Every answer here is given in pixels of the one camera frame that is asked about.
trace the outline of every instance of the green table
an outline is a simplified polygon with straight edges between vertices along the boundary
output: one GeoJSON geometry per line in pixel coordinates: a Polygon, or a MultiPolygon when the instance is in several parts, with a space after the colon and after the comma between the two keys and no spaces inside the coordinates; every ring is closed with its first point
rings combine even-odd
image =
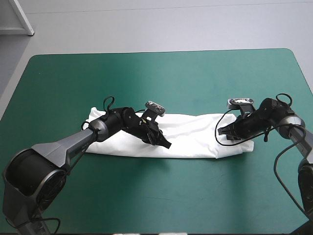
{"type": "MultiPolygon", "coordinates": [[[[37,55],[0,122],[0,168],[20,149],[79,131],[108,95],[115,107],[153,100],[167,113],[200,115],[225,112],[230,97],[251,97],[258,107],[281,92],[312,130],[312,93],[288,49],[37,55]]],[[[290,143],[272,132],[252,153],[219,160],[86,154],[43,216],[61,218],[62,233],[291,232],[306,219],[272,170],[290,143]]],[[[301,159],[292,149],[278,166],[299,201],[301,159]]],[[[15,231],[3,215],[0,228],[15,231]]]]}

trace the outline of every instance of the folded white towel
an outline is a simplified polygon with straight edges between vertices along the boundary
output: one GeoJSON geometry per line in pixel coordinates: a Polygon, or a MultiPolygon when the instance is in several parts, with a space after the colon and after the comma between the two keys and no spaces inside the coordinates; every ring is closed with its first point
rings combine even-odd
{"type": "MultiPolygon", "coordinates": [[[[104,115],[104,111],[92,108],[89,119],[92,120],[104,115]]],[[[221,146],[214,137],[216,123],[222,114],[204,114],[191,116],[184,114],[165,114],[157,117],[159,129],[165,138],[172,143],[170,149],[162,146],[153,146],[140,139],[120,131],[104,142],[95,142],[87,150],[89,153],[150,158],[223,158],[253,150],[253,141],[236,146],[221,146]]],[[[227,114],[220,122],[219,127],[232,123],[236,117],[227,114]]],[[[221,143],[231,144],[225,135],[218,136],[221,143]]]]}

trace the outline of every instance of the gray floor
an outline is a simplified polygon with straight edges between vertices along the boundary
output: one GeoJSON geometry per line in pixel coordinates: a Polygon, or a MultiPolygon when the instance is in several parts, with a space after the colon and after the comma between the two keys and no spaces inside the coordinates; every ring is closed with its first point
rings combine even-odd
{"type": "Polygon", "coordinates": [[[313,1],[20,0],[20,4],[35,35],[0,36],[0,117],[29,58],[36,54],[286,47],[313,88],[313,1]]]}

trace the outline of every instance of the white cloth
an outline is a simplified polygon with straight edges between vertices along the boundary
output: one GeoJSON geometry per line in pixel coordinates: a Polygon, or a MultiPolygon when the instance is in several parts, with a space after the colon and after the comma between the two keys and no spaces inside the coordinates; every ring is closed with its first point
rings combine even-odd
{"type": "MultiPolygon", "coordinates": [[[[104,111],[92,108],[89,119],[92,121],[102,115],[104,111]]],[[[221,146],[214,137],[216,123],[221,114],[204,114],[191,116],[184,114],[165,114],[157,117],[159,129],[163,131],[165,138],[172,143],[169,149],[144,143],[124,131],[120,131],[105,140],[95,142],[87,150],[89,153],[127,156],[127,157],[151,157],[151,158],[223,158],[253,150],[253,141],[236,146],[221,146]]],[[[236,117],[227,114],[220,122],[219,127],[232,123],[236,117]]],[[[226,135],[218,136],[221,143],[231,144],[226,135]]]]}

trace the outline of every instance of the black wire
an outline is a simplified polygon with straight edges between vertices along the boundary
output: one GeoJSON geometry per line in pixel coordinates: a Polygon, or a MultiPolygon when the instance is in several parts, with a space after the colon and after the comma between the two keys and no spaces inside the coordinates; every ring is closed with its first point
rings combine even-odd
{"type": "Polygon", "coordinates": [[[292,147],[296,146],[297,144],[301,143],[302,140],[304,140],[305,136],[306,136],[306,130],[305,128],[303,128],[301,125],[297,125],[297,124],[282,124],[282,125],[277,125],[277,126],[274,126],[270,129],[268,129],[267,131],[265,132],[262,132],[258,135],[255,135],[255,136],[252,136],[248,139],[245,139],[244,141],[241,141],[241,142],[237,142],[237,143],[234,143],[234,144],[223,144],[223,143],[220,143],[217,139],[217,136],[216,136],[216,130],[217,130],[217,126],[218,124],[221,122],[221,120],[223,119],[223,117],[229,113],[231,110],[228,110],[226,113],[223,114],[223,116],[221,117],[221,119],[217,122],[216,126],[215,126],[215,140],[217,141],[217,143],[219,143],[220,145],[222,146],[235,146],[235,145],[238,145],[238,144],[241,144],[241,143],[244,143],[248,140],[251,140],[251,139],[254,139],[258,136],[261,136],[263,134],[268,134],[270,131],[278,128],[278,127],[282,127],[282,126],[289,126],[290,128],[292,127],[295,127],[295,128],[298,128],[300,130],[303,131],[303,136],[300,140],[298,140],[297,142],[291,144],[290,146],[288,146],[287,148],[285,148],[283,151],[281,151],[275,158],[275,162],[274,162],[274,174],[278,180],[278,182],[281,184],[281,186],[284,188],[284,190],[286,191],[286,193],[288,194],[288,196],[291,198],[291,200],[295,203],[295,205],[299,208],[299,210],[309,219],[310,222],[313,223],[313,220],[309,218],[309,216],[306,214],[306,212],[304,211],[304,209],[300,206],[300,204],[297,202],[297,200],[295,199],[295,197],[293,196],[293,194],[289,191],[289,189],[287,188],[287,186],[284,184],[284,182],[282,181],[282,179],[280,178],[280,176],[278,175],[277,173],[277,163],[278,163],[278,160],[279,158],[284,154],[286,153],[289,149],[291,149],[292,147]]]}
{"type": "Polygon", "coordinates": [[[282,179],[280,178],[280,176],[277,173],[277,163],[279,158],[286,153],[289,149],[291,149],[292,147],[295,147],[297,144],[299,144],[302,140],[304,140],[307,132],[306,130],[300,126],[300,125],[292,125],[291,127],[295,127],[298,128],[300,130],[303,131],[303,136],[300,140],[298,140],[297,142],[293,143],[292,145],[288,146],[287,148],[285,148],[283,151],[281,151],[275,158],[275,162],[274,162],[274,174],[278,180],[278,182],[281,184],[281,186],[284,188],[284,190],[286,191],[286,193],[289,195],[289,197],[292,199],[292,201],[295,203],[295,205],[299,208],[299,210],[301,210],[301,212],[309,219],[309,221],[311,221],[313,223],[313,220],[309,218],[309,216],[306,214],[306,212],[304,211],[304,209],[300,206],[300,204],[297,202],[297,200],[295,199],[295,197],[292,195],[292,193],[289,191],[289,189],[287,188],[287,186],[284,184],[284,182],[282,181],[282,179]]]}
{"type": "Polygon", "coordinates": [[[20,225],[18,225],[18,226],[16,226],[16,227],[13,226],[13,225],[7,220],[7,218],[5,218],[5,220],[6,220],[6,222],[7,222],[12,228],[14,228],[14,229],[19,229],[19,228],[23,227],[24,225],[29,224],[29,223],[32,223],[32,222],[40,222],[40,221],[55,220],[55,221],[58,222],[58,226],[57,226],[57,228],[55,229],[54,233],[52,233],[53,235],[57,234],[57,232],[58,232],[58,230],[59,230],[59,228],[60,228],[60,225],[61,225],[61,220],[60,220],[59,218],[32,219],[32,220],[26,221],[26,222],[24,222],[24,223],[22,223],[22,224],[20,224],[20,225]]]}
{"type": "Polygon", "coordinates": [[[256,138],[256,137],[259,137],[259,136],[261,136],[261,135],[264,135],[264,134],[266,134],[266,133],[268,133],[268,132],[274,130],[275,128],[279,127],[279,126],[273,127],[273,128],[271,128],[271,129],[267,130],[266,132],[262,132],[262,133],[260,133],[260,134],[257,134],[257,135],[255,135],[255,136],[252,136],[252,137],[250,137],[250,138],[247,138],[247,139],[245,139],[245,140],[243,140],[243,141],[240,141],[240,142],[237,142],[237,143],[224,144],[224,143],[219,142],[219,140],[217,139],[216,130],[217,130],[217,126],[220,124],[220,122],[222,121],[222,119],[223,119],[223,118],[225,117],[225,115],[228,114],[230,111],[231,111],[231,109],[228,110],[226,113],[224,113],[224,114],[222,115],[221,119],[216,123],[216,126],[215,126],[215,131],[214,131],[215,140],[216,140],[217,143],[219,143],[219,144],[222,145],[222,146],[235,146],[235,145],[239,145],[239,144],[241,144],[241,143],[247,142],[247,141],[249,141],[249,140],[251,140],[251,139],[254,139],[254,138],[256,138]]]}
{"type": "Polygon", "coordinates": [[[278,95],[276,96],[276,99],[277,99],[279,102],[281,102],[281,103],[285,103],[285,102],[281,101],[281,100],[278,98],[279,95],[287,96],[288,99],[290,100],[289,104],[287,104],[287,105],[288,105],[289,107],[292,105],[292,97],[291,97],[290,95],[288,95],[288,94],[286,94],[286,93],[280,93],[280,94],[278,94],[278,95]]]}
{"type": "Polygon", "coordinates": [[[146,111],[146,110],[145,109],[140,109],[140,110],[136,111],[135,114],[139,113],[139,112],[142,112],[142,111],[146,111]]]}
{"type": "Polygon", "coordinates": [[[110,107],[114,104],[114,101],[115,101],[115,98],[114,98],[114,96],[108,96],[108,97],[106,97],[104,100],[103,100],[103,110],[104,111],[108,111],[108,110],[110,110],[110,107]],[[112,98],[112,101],[111,101],[111,103],[110,104],[108,104],[108,106],[107,106],[107,109],[105,108],[105,104],[106,104],[106,102],[107,102],[107,100],[108,99],[110,99],[110,98],[112,98]]]}

